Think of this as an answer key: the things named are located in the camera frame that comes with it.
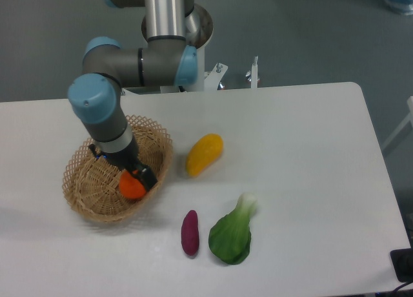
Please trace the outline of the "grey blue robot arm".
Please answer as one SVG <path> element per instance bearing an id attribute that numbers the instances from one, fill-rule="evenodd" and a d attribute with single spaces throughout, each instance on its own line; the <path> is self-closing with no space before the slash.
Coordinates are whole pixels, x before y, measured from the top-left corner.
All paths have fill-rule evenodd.
<path id="1" fill-rule="evenodd" d="M 114 8 L 145 8 L 148 45 L 125 50 L 109 37 L 92 39 L 85 49 L 82 74 L 68 89 L 68 100 L 109 164 L 125 169 L 151 190 L 157 178 L 138 159 L 138 144 L 120 105 L 121 89 L 196 82 L 197 51 L 187 43 L 185 25 L 194 0 L 105 2 Z"/>

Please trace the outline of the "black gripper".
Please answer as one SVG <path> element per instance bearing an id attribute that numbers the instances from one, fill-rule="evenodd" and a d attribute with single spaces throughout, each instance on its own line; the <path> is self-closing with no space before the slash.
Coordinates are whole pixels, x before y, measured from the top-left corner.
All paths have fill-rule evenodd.
<path id="1" fill-rule="evenodd" d="M 156 185 L 157 178 L 153 170 L 138 159 L 139 147 L 133 136 L 126 140 L 119 138 L 106 143 L 95 140 L 95 144 L 91 143 L 88 146 L 95 160 L 106 160 L 119 170 L 126 169 L 131 172 L 147 192 Z"/>

